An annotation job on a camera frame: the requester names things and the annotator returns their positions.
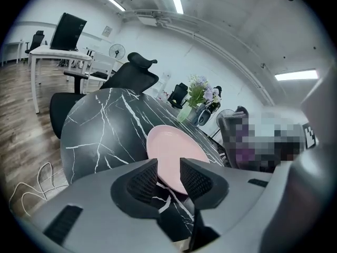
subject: standing fan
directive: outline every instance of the standing fan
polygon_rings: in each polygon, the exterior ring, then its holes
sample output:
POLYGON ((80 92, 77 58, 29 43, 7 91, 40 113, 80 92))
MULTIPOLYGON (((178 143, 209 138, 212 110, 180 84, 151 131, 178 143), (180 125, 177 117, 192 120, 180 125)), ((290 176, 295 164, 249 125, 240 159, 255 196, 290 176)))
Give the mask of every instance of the standing fan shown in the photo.
POLYGON ((216 124, 219 127, 219 129, 216 131, 216 133, 211 138, 217 135, 217 133, 220 131, 220 125, 219 125, 218 119, 222 116, 232 115, 233 113, 234 111, 231 109, 225 109, 218 113, 218 115, 216 116, 216 124))
POLYGON ((125 48, 121 44, 115 44, 110 47, 109 56, 120 60, 125 55, 125 48))

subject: power cord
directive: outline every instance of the power cord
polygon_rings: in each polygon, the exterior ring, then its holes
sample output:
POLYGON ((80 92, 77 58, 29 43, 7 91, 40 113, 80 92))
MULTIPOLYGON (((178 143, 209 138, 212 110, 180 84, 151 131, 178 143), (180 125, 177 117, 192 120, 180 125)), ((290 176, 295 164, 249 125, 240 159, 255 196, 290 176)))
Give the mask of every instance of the power cord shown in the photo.
POLYGON ((14 196, 14 194, 15 194, 17 188, 18 188, 18 186, 20 186, 20 184, 24 184, 25 186, 28 186, 29 188, 35 190, 37 193, 43 195, 43 197, 41 197, 40 195, 35 194, 35 193, 31 193, 31 192, 25 192, 25 193, 22 194, 22 196, 21 196, 21 204, 22 204, 22 208, 23 208, 23 210, 25 211, 25 213, 26 213, 29 217, 30 217, 31 215, 26 211, 26 209, 25 209, 25 207, 24 207, 24 204, 23 204, 23 198, 24 198, 25 195, 27 195, 27 194, 34 195, 34 196, 39 197, 40 199, 43 199, 43 200, 45 200, 45 201, 48 201, 48 199, 47 199, 47 197, 46 197, 46 193, 47 193, 47 192, 52 191, 52 190, 55 190, 55 189, 58 189, 58 188, 61 188, 61 187, 68 187, 68 186, 66 186, 66 185, 64 185, 64 186, 59 186, 59 187, 55 187, 55 186, 54 186, 53 166, 51 165, 50 162, 47 162, 47 163, 45 163, 42 167, 40 167, 40 169, 38 170, 38 173, 37 173, 36 180, 37 180, 37 184, 38 184, 38 186, 40 187, 40 190, 41 190, 41 191, 38 191, 37 189, 33 188, 33 187, 30 186, 29 184, 26 184, 26 183, 23 183, 23 182, 20 182, 20 183, 18 183, 18 184, 16 185, 16 187, 15 187, 15 189, 14 189, 14 192, 13 192, 12 196, 10 197, 10 199, 9 199, 9 201, 8 201, 8 206, 9 206, 10 211, 11 211, 11 200, 12 200, 12 198, 13 198, 13 196, 14 196), (46 191, 43 191, 43 190, 42 190, 42 187, 41 187, 41 184, 40 184, 40 181, 39 181, 39 177, 40 177, 40 172, 41 172, 41 170, 42 170, 46 165, 49 165, 49 166, 51 167, 51 184, 52 184, 53 188, 48 189, 48 190, 46 190, 46 191))

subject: glass vase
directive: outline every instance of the glass vase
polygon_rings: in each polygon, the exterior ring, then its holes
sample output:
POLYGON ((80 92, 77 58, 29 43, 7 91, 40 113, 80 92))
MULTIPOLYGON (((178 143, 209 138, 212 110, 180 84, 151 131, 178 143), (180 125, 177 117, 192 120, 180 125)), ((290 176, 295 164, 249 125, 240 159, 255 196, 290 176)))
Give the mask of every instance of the glass vase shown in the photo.
POLYGON ((183 105, 183 108, 180 110, 178 116, 177 116, 177 121, 179 123, 182 123, 183 121, 185 121, 185 119, 188 117, 188 115, 190 114, 192 110, 192 107, 186 102, 183 105))

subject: white desk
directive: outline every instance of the white desk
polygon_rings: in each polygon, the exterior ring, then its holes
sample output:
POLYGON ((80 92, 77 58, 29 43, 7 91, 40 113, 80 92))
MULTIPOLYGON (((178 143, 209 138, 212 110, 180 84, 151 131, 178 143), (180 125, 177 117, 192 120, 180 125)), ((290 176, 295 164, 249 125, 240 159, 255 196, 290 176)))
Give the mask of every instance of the white desk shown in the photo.
POLYGON ((5 43, 1 51, 1 66, 4 66, 4 54, 5 54, 6 47, 9 45, 16 45, 16 44, 17 44, 16 63, 19 61, 20 54, 21 54, 21 46, 24 44, 24 41, 5 43))
POLYGON ((32 50, 29 53, 28 57, 28 65, 31 63, 31 86, 32 86, 32 95, 33 95, 33 103, 35 112, 39 113, 37 98, 36 98, 36 89, 35 89, 35 69, 36 69, 36 59, 69 59, 69 60, 79 60, 83 61, 82 74, 85 73, 88 62, 92 60, 92 58, 84 53, 76 52, 76 51, 62 51, 62 50, 51 50, 49 46, 42 45, 32 50))

